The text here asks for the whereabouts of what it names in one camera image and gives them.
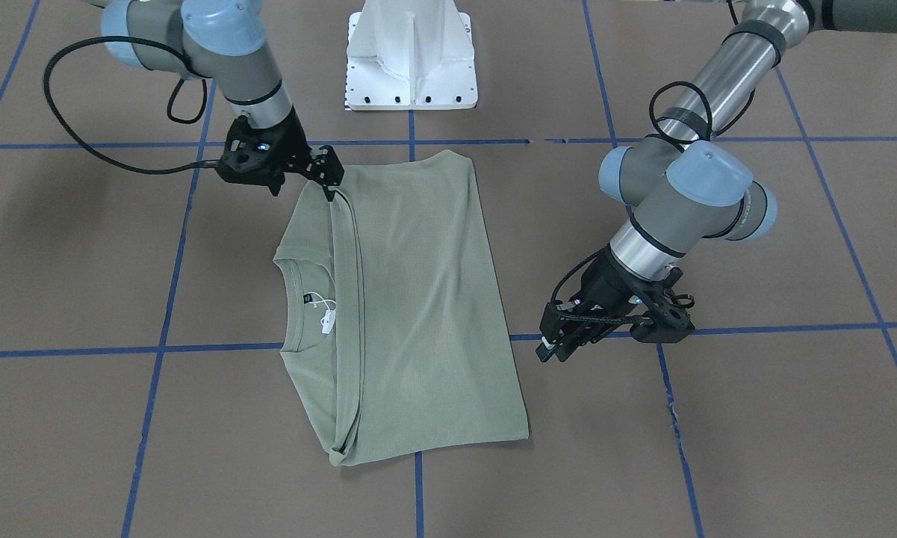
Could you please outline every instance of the robotic arm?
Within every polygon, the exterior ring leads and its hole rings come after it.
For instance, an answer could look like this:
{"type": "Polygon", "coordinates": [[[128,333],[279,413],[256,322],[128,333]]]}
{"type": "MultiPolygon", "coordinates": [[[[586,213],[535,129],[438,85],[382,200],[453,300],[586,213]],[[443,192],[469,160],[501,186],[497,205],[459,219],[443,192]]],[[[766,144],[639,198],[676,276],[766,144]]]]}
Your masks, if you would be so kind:
{"type": "Polygon", "coordinates": [[[268,187],[275,196],[288,171],[315,181],[332,200],[342,164],[331,146],[313,150],[305,140],[259,19],[261,0],[86,1],[104,8],[102,39],[112,40],[107,48],[124,64],[215,78],[237,116],[222,157],[210,162],[223,180],[268,187]]]}
{"type": "Polygon", "coordinates": [[[564,362],[623,324],[646,343],[676,343],[693,333],[693,297],[673,291],[683,275],[680,260],[702,238],[759,238],[777,217],[768,188],[710,141],[744,112],[786,50],[817,30],[897,34],[897,0],[750,0],[693,83],[675,82],[654,95],[654,132],[635,147],[612,150],[598,174],[604,193],[633,207],[630,219],[555,287],[541,317],[542,362],[555,355],[564,362]],[[654,118],[657,96],[676,86],[688,89],[654,118]],[[567,303],[558,300],[564,282],[589,262],[581,289],[567,303]],[[629,316],[639,304],[646,311],[629,316]]]}

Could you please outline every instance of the white tag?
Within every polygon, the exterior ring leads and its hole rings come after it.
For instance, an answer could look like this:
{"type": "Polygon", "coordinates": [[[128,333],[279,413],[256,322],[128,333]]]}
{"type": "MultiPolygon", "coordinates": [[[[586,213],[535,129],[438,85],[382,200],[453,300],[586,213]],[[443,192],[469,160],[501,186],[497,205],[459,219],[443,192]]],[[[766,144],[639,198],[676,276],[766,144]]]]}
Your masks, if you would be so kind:
{"type": "Polygon", "coordinates": [[[335,310],[326,310],[325,316],[322,316],[322,334],[329,334],[335,327],[335,310]]]}

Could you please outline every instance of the white plastic stand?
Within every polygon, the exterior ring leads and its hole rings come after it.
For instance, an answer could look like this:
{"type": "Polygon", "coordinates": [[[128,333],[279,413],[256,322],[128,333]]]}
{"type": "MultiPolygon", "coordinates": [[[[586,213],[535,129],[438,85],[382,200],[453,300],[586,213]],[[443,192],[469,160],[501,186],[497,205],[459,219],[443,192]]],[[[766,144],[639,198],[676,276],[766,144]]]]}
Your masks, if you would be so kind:
{"type": "Polygon", "coordinates": [[[453,0],[366,0],[349,17],[346,107],[449,110],[478,102],[471,18],[453,0]]]}

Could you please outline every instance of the green fabric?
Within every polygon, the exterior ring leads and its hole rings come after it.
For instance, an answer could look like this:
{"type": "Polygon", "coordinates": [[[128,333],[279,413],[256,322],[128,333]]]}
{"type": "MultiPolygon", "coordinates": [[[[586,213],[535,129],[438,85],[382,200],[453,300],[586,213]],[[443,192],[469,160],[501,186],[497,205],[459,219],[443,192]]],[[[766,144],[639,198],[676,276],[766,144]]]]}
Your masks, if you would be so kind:
{"type": "Polygon", "coordinates": [[[309,183],[275,262],[285,367],[334,466],[527,438],[468,158],[348,166],[331,203],[309,183]],[[308,292],[338,302],[328,335],[308,292]]]}

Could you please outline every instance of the light blue cap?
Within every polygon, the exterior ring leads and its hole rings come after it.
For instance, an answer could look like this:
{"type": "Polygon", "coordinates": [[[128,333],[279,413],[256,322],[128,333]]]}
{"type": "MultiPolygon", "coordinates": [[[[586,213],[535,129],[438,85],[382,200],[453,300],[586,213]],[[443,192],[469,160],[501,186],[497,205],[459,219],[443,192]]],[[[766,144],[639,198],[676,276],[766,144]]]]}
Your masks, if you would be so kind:
{"type": "Polygon", "coordinates": [[[726,150],[698,140],[667,167],[667,181],[698,204],[726,208],[744,197],[753,173],[726,150]]]}
{"type": "Polygon", "coordinates": [[[759,183],[757,186],[763,189],[763,194],[766,194],[766,213],[763,215],[763,221],[753,231],[753,234],[746,236],[746,238],[739,239],[740,241],[754,241],[756,238],[762,238],[771,228],[773,228],[773,224],[777,222],[777,210],[779,209],[777,198],[774,197],[769,188],[763,187],[763,185],[759,183]]]}
{"type": "Polygon", "coordinates": [[[608,197],[619,202],[624,202],[624,197],[621,195],[621,162],[629,149],[630,146],[618,146],[608,151],[604,160],[601,161],[601,169],[598,170],[598,183],[601,184],[601,190],[608,197]]]}
{"type": "MultiPolygon", "coordinates": [[[[103,15],[99,18],[99,31],[101,35],[119,35],[120,37],[128,37],[130,28],[126,24],[128,9],[130,9],[131,0],[113,0],[103,15]]],[[[133,50],[131,43],[106,43],[106,48],[110,54],[118,61],[133,67],[146,67],[137,57],[137,52],[133,50]]]]}
{"type": "Polygon", "coordinates": [[[227,57],[250,55],[266,44],[261,0],[185,0],[182,26],[200,47],[227,57]]]}

